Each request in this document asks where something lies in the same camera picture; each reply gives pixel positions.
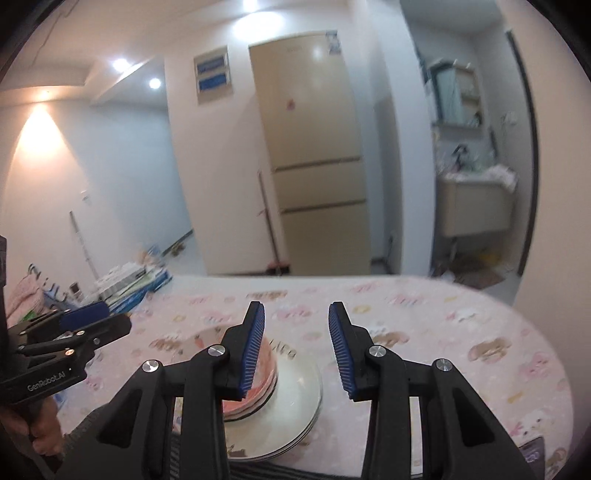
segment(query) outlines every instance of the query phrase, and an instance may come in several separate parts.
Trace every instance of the refrigerator drawer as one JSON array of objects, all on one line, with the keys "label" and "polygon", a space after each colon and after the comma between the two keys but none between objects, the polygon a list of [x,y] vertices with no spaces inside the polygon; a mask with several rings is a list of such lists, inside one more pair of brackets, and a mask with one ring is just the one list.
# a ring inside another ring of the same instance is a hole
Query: refrigerator drawer
[{"label": "refrigerator drawer", "polygon": [[281,215],[292,275],[369,275],[367,205]]},{"label": "refrigerator drawer", "polygon": [[280,210],[365,200],[365,172],[359,157],[278,171],[273,179]]}]

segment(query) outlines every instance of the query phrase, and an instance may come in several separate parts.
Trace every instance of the floor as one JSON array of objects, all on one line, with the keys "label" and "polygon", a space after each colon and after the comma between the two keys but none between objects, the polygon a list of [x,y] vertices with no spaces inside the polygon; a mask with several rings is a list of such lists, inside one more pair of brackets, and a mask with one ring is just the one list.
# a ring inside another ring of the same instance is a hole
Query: floor
[{"label": "floor", "polygon": [[[183,241],[185,250],[180,252],[178,256],[173,257],[168,254],[164,257],[166,266],[172,275],[196,275],[198,277],[207,276],[203,259],[197,247],[197,242],[194,235],[191,235]],[[519,288],[520,277],[514,271],[507,271],[499,267],[496,269],[499,275],[505,277],[504,281],[485,288],[483,292],[496,298],[497,300],[513,305],[517,290]],[[374,263],[371,266],[372,275],[387,275],[385,266],[380,263]]]}]

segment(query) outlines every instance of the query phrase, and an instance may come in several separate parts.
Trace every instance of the silver bolt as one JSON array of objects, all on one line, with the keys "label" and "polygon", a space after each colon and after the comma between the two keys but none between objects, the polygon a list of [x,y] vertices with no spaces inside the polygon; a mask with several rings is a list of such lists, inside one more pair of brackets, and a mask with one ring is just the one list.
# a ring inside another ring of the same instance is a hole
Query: silver bolt
[{"label": "silver bolt", "polygon": [[207,353],[211,356],[222,356],[226,353],[226,347],[223,345],[212,345],[207,349]]},{"label": "silver bolt", "polygon": [[149,374],[155,372],[158,369],[159,363],[157,360],[146,360],[142,365],[142,370]]},{"label": "silver bolt", "polygon": [[381,345],[374,345],[369,347],[369,354],[371,356],[381,357],[386,355],[386,349]]},{"label": "silver bolt", "polygon": [[453,368],[453,363],[447,358],[440,358],[435,362],[435,366],[442,372],[449,372]]}]

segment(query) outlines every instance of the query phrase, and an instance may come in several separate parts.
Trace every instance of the beige refrigerator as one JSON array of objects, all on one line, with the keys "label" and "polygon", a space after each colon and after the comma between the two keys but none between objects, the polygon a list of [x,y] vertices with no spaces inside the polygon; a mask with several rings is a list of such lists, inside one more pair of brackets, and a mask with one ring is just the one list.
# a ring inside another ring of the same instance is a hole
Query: beige refrigerator
[{"label": "beige refrigerator", "polygon": [[294,275],[369,274],[361,141],[335,32],[250,46]]}]

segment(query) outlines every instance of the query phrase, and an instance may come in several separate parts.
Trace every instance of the patterned tablecloth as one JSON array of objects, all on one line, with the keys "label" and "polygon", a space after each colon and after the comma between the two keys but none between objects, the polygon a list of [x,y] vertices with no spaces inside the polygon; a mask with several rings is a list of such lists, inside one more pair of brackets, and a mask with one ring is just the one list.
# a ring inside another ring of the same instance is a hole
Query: patterned tablecloth
[{"label": "patterned tablecloth", "polygon": [[[108,402],[144,360],[170,363],[179,344],[199,330],[240,323],[251,300],[263,302],[265,334],[274,345],[309,353],[322,372],[320,417],[277,463],[339,475],[361,472],[369,403],[354,404],[343,391],[327,327],[329,304],[342,301],[353,323],[402,358],[426,364],[449,358],[517,445],[543,435],[546,479],[562,467],[573,409],[569,382],[550,344],[529,321],[487,295],[415,277],[177,277],[135,309],[131,333],[100,349],[86,381],[67,391],[59,414],[64,431]],[[417,403],[412,414],[413,473],[419,473]]]}]

